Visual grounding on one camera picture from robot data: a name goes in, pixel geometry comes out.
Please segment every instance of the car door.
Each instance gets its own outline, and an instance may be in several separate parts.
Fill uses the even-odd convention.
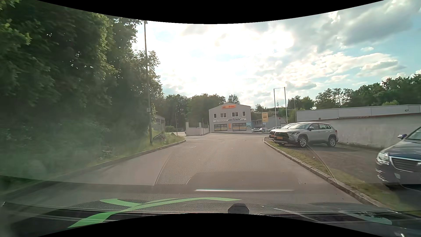
[[[318,140],[328,141],[329,135],[332,132],[332,129],[327,124],[319,124]]]
[[[307,136],[309,137],[309,142],[310,141],[317,141],[318,140],[318,133],[319,133],[319,124],[314,123],[311,124],[309,127],[313,127],[313,130],[309,130],[307,133]]]

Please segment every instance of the side mirror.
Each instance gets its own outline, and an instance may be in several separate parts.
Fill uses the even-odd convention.
[[[406,136],[407,136],[406,134],[401,134],[401,135],[398,135],[398,137],[397,137],[397,138],[399,138],[399,139],[404,139]]]

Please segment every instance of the yellow sign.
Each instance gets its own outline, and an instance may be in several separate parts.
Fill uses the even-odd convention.
[[[262,113],[262,122],[269,122],[268,116],[267,116],[267,112],[263,112]]]
[[[233,109],[233,108],[235,108],[235,105],[223,105],[222,108],[223,109]]]

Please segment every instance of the curb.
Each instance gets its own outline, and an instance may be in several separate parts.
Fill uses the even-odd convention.
[[[359,202],[361,202],[363,204],[374,205],[374,206],[377,206],[377,207],[387,207],[386,205],[382,204],[381,202],[378,202],[378,201],[372,199],[371,197],[369,197],[369,196],[361,193],[360,191],[357,191],[357,190],[351,188],[350,186],[344,184],[343,182],[334,179],[330,175],[327,175],[326,173],[324,173],[324,172],[322,172],[322,171],[320,171],[320,170],[312,167],[311,165],[308,165],[308,164],[302,162],[300,159],[288,155],[284,151],[281,151],[278,148],[270,145],[268,142],[266,142],[266,141],[263,141],[263,142],[266,145],[268,145],[269,147],[271,147],[272,149],[274,149],[275,151],[277,151],[278,153],[281,153],[282,155],[284,155],[288,159],[294,161],[295,163],[298,163],[299,165],[301,165],[302,167],[304,167],[306,170],[308,170],[311,173],[315,174],[316,176],[322,178],[324,181],[332,184],[336,188],[344,191],[345,193],[347,193],[348,195],[352,196],[353,198],[355,198]]]
[[[248,135],[266,135],[269,134],[268,132],[210,132],[216,134],[248,134]]]
[[[151,150],[147,150],[147,151],[138,152],[138,153],[135,153],[135,154],[132,154],[132,155],[129,155],[129,156],[125,156],[125,157],[118,158],[118,159],[115,159],[115,160],[110,160],[110,161],[107,161],[107,162],[104,162],[104,163],[101,163],[101,164],[97,164],[97,165],[94,165],[94,166],[91,166],[91,167],[87,167],[87,168],[84,168],[84,169],[81,169],[81,170],[76,170],[76,171],[67,173],[65,175],[60,175],[58,177],[55,177],[54,179],[55,180],[63,180],[63,179],[71,178],[75,175],[82,175],[82,174],[90,172],[90,171],[94,171],[94,170],[98,170],[98,169],[101,169],[101,168],[104,168],[104,167],[112,166],[112,165],[130,160],[130,159],[133,159],[133,158],[136,158],[136,157],[139,157],[139,156],[143,156],[143,155],[155,152],[155,151],[159,151],[159,150],[162,150],[162,149],[165,149],[165,148],[169,148],[171,146],[179,145],[179,144],[184,143],[184,142],[186,142],[185,139],[183,141],[180,141],[180,142],[172,143],[172,144],[169,144],[169,145],[161,146],[161,147],[151,149]],[[38,189],[46,188],[46,187],[52,186],[52,185],[54,185],[56,183],[59,183],[59,182],[60,181],[40,180],[39,183],[36,183],[32,186],[28,186],[28,187],[24,187],[22,189],[14,190],[14,191],[11,191],[9,193],[2,194],[1,196],[10,196],[10,195],[15,195],[15,194],[22,195],[24,193],[31,193],[31,192],[36,191]]]

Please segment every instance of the sky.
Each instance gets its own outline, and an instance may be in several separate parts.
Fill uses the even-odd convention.
[[[314,99],[327,88],[358,89],[421,73],[421,0],[241,24],[148,22],[147,49],[160,61],[163,92],[188,97],[236,94],[240,103],[274,106]],[[144,50],[143,25],[134,49]],[[285,104],[283,89],[275,100]]]

